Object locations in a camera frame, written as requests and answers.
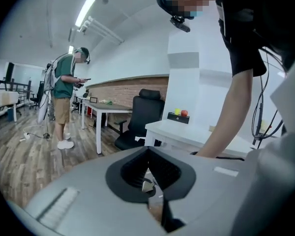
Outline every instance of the black t-shirt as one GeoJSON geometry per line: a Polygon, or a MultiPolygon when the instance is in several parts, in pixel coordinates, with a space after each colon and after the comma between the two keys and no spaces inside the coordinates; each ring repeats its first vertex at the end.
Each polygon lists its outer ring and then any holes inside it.
{"type": "Polygon", "coordinates": [[[221,34],[230,52],[233,76],[253,69],[254,76],[266,72],[259,49],[269,47],[282,57],[288,70],[295,60],[295,0],[216,0],[224,5],[224,21],[219,20],[221,34]],[[253,21],[234,20],[234,12],[253,10],[253,21]]]}

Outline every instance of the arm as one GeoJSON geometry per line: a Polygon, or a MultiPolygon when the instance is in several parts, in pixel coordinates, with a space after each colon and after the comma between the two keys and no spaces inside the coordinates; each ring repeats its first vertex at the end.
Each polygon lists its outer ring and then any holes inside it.
{"type": "Polygon", "coordinates": [[[198,156],[215,158],[238,133],[250,107],[252,78],[252,69],[233,76],[216,128],[203,148],[197,153],[198,156]]]}
{"type": "Polygon", "coordinates": [[[80,79],[74,78],[71,75],[62,75],[60,79],[63,82],[67,82],[67,83],[79,83],[80,82],[80,79]]]}

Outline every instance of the cable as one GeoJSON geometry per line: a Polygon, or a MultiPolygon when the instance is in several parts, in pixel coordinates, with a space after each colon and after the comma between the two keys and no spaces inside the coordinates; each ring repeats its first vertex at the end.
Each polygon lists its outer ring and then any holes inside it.
{"type": "Polygon", "coordinates": [[[47,134],[49,134],[49,132],[48,132],[48,116],[47,116],[47,112],[46,112],[45,118],[46,118],[47,134]]]}
{"type": "Polygon", "coordinates": [[[26,128],[34,128],[34,127],[42,127],[42,125],[34,125],[34,126],[25,127],[25,128],[23,128],[23,133],[28,133],[28,132],[25,132],[26,128]]]}
{"type": "MultiPolygon", "coordinates": [[[[264,51],[265,53],[266,53],[266,62],[267,62],[267,68],[268,68],[268,76],[267,76],[267,79],[266,79],[266,83],[265,83],[265,87],[262,89],[262,92],[260,93],[260,95],[259,95],[259,98],[258,98],[258,102],[257,102],[257,105],[256,105],[256,108],[255,108],[255,110],[254,110],[254,113],[253,113],[253,117],[252,117],[252,125],[251,125],[251,133],[252,133],[252,136],[254,137],[254,138],[257,138],[257,139],[259,139],[259,138],[261,138],[260,136],[258,136],[257,134],[255,134],[255,130],[254,130],[254,126],[255,126],[255,119],[256,119],[256,114],[257,114],[257,108],[258,108],[258,105],[259,105],[259,101],[260,101],[260,99],[261,99],[261,97],[263,98],[263,92],[265,91],[265,89],[266,89],[266,86],[267,86],[267,83],[268,83],[268,79],[269,79],[269,72],[270,72],[270,68],[269,68],[269,61],[268,61],[268,54],[270,55],[270,56],[272,56],[281,66],[282,66],[282,68],[283,68],[283,70],[284,71],[286,71],[286,69],[284,68],[284,66],[283,66],[283,64],[282,64],[282,62],[281,62],[281,60],[279,60],[278,59],[278,57],[277,56],[275,56],[273,53],[271,53],[271,52],[269,52],[267,49],[264,49],[264,48],[261,48],[260,50],[262,50],[262,51],[264,51]]],[[[263,114],[263,101],[262,101],[262,105],[260,106],[260,115],[262,116],[262,114],[263,114]]],[[[283,124],[283,121],[281,121],[280,123],[279,123],[279,125],[275,128],[275,130],[270,134],[270,135],[266,135],[266,133],[263,135],[263,139],[266,139],[266,138],[268,138],[268,137],[270,137],[270,136],[272,136],[275,132],[277,132],[277,130],[281,127],[281,125],[283,124]]]]}
{"type": "Polygon", "coordinates": [[[259,149],[261,142],[262,142],[262,140],[259,141],[257,149],[259,149]]]}
{"type": "Polygon", "coordinates": [[[38,138],[41,138],[41,139],[45,139],[45,137],[41,137],[41,136],[35,135],[35,134],[33,134],[33,133],[27,133],[27,134],[34,135],[34,136],[36,136],[36,137],[38,137],[38,138]]]}
{"type": "MultiPolygon", "coordinates": [[[[259,105],[259,101],[260,101],[261,98],[263,98],[263,93],[264,93],[264,91],[265,91],[265,89],[266,89],[266,87],[267,87],[267,84],[268,84],[268,82],[269,82],[270,69],[269,69],[268,59],[267,59],[267,65],[268,65],[268,71],[267,71],[267,78],[266,78],[265,86],[262,87],[262,86],[263,86],[263,81],[262,81],[262,77],[260,76],[260,81],[261,81],[261,88],[262,88],[262,90],[261,90],[261,93],[260,93],[260,95],[259,95],[258,102],[257,102],[257,104],[256,104],[256,107],[255,107],[254,113],[253,113],[253,115],[252,115],[251,134],[252,134],[253,137],[256,136],[256,135],[255,135],[255,129],[254,129],[254,127],[255,127],[255,119],[256,119],[256,114],[257,114],[257,108],[258,108],[258,105],[259,105]]],[[[262,114],[263,114],[263,105],[262,105],[262,109],[261,109],[260,115],[262,116],[262,114]]]]}
{"type": "Polygon", "coordinates": [[[245,159],[241,157],[228,157],[228,156],[217,156],[217,159],[227,159],[227,160],[240,160],[240,161],[245,161],[245,159]]]}
{"type": "Polygon", "coordinates": [[[274,121],[274,118],[275,118],[276,114],[277,114],[277,111],[275,111],[274,116],[273,116],[273,118],[272,118],[272,120],[271,120],[271,122],[270,122],[270,124],[269,124],[269,127],[266,129],[266,131],[265,131],[264,134],[262,135],[263,137],[266,136],[267,132],[268,132],[269,129],[271,128],[272,123],[273,123],[273,121],[274,121]]]}

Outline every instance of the wooden floor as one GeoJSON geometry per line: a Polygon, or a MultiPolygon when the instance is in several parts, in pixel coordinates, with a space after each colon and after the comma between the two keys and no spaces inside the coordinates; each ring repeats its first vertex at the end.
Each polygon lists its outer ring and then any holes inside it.
{"type": "Polygon", "coordinates": [[[7,116],[0,119],[0,190],[7,200],[20,207],[26,206],[32,196],[51,181],[68,172],[73,166],[100,156],[118,152],[114,141],[118,134],[108,127],[101,130],[102,154],[96,152],[95,128],[93,119],[86,117],[85,129],[81,129],[81,116],[73,112],[65,132],[71,133],[75,146],[59,150],[54,135],[54,121],[48,122],[50,138],[48,140],[30,135],[24,138],[24,132],[38,136],[46,133],[46,120],[42,126],[36,125],[37,112],[28,107],[22,108],[17,123],[8,122],[7,116]]]}

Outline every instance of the black wire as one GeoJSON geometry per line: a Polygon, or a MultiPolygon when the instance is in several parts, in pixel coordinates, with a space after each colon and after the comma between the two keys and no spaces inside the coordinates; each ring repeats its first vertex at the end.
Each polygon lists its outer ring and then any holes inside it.
{"type": "Polygon", "coordinates": [[[269,129],[271,128],[271,126],[272,126],[272,123],[273,123],[273,121],[274,121],[274,118],[275,118],[276,114],[277,114],[277,111],[275,111],[275,114],[274,114],[274,116],[273,116],[273,118],[272,118],[272,120],[271,120],[271,123],[270,123],[269,127],[266,129],[266,131],[264,132],[264,134],[262,134],[262,135],[259,137],[260,141],[259,141],[259,144],[258,144],[258,147],[257,147],[257,148],[260,147],[260,144],[261,144],[262,140],[264,140],[264,139],[266,139],[266,138],[269,138],[269,137],[271,137],[272,135],[274,135],[274,134],[280,129],[280,127],[282,126],[282,124],[283,124],[283,120],[280,121],[279,125],[274,129],[274,131],[273,131],[271,134],[266,135],[267,132],[269,131],[269,129]]]}
{"type": "MultiPolygon", "coordinates": [[[[264,48],[261,48],[261,50],[264,51],[264,52],[266,53],[266,62],[267,62],[267,67],[268,67],[268,76],[267,76],[267,79],[266,79],[265,87],[264,87],[264,89],[262,90],[261,94],[259,95],[258,102],[257,102],[256,108],[255,108],[255,110],[254,110],[253,117],[252,117],[251,133],[252,133],[252,136],[253,136],[254,138],[260,138],[260,136],[258,136],[258,135],[255,134],[255,132],[254,132],[254,125],[255,125],[255,119],[256,119],[256,114],[257,114],[257,108],[258,108],[258,105],[259,105],[259,101],[260,101],[260,98],[261,98],[263,92],[264,92],[265,89],[266,89],[266,86],[267,86],[267,83],[268,83],[268,78],[269,78],[269,71],[270,71],[270,68],[269,68],[269,62],[268,62],[268,56],[267,56],[267,55],[269,54],[272,58],[274,58],[274,59],[275,59],[275,60],[276,60],[281,66],[282,66],[283,70],[286,71],[286,69],[284,68],[284,65],[282,64],[281,60],[278,59],[277,56],[275,56],[273,53],[269,52],[268,50],[266,50],[266,49],[264,49],[264,48]]],[[[279,125],[276,127],[275,132],[280,128],[280,126],[281,126],[282,124],[283,124],[283,121],[281,121],[281,123],[279,123],[279,125]]]]}
{"type": "Polygon", "coordinates": [[[45,118],[46,118],[47,134],[49,134],[49,132],[48,132],[48,116],[47,116],[47,113],[45,115],[45,118]]]}
{"type": "Polygon", "coordinates": [[[240,160],[240,161],[245,161],[245,159],[241,157],[228,157],[228,156],[217,156],[217,159],[228,159],[228,160],[240,160]]]}
{"type": "Polygon", "coordinates": [[[29,133],[29,132],[28,132],[27,134],[34,135],[34,136],[36,136],[36,137],[38,137],[38,138],[41,138],[41,139],[45,139],[45,137],[41,137],[41,136],[35,135],[35,134],[33,134],[33,133],[29,133]]]}
{"type": "Polygon", "coordinates": [[[268,82],[269,82],[269,76],[270,76],[270,69],[269,69],[269,66],[268,66],[268,71],[267,71],[267,77],[266,77],[265,86],[261,90],[261,93],[260,93],[259,98],[258,98],[258,102],[256,104],[254,113],[252,115],[251,134],[252,134],[253,137],[256,136],[255,129],[254,129],[255,127],[254,126],[255,126],[255,119],[256,119],[256,114],[257,114],[257,108],[259,106],[259,101],[262,98],[262,95],[263,95],[263,93],[264,93],[264,91],[265,91],[265,89],[267,87],[268,82]]]}

